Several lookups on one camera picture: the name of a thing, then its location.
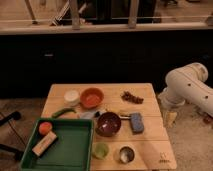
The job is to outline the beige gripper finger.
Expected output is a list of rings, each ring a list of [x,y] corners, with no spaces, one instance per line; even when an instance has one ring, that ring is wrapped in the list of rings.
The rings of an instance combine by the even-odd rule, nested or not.
[[[175,111],[167,111],[165,114],[165,124],[167,127],[171,127],[175,122],[177,113]]]

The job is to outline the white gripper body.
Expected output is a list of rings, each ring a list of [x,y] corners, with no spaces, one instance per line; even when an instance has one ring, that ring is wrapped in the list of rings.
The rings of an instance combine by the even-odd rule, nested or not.
[[[165,109],[177,108],[184,104],[184,99],[168,87],[163,89],[158,98]]]

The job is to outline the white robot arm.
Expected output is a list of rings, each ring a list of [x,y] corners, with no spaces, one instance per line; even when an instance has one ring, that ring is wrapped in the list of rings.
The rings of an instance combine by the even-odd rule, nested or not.
[[[170,127],[177,117],[172,109],[189,102],[204,116],[203,122],[213,128],[213,88],[205,84],[207,79],[207,68],[197,62],[173,69],[166,74],[166,87],[158,95],[166,127]]]

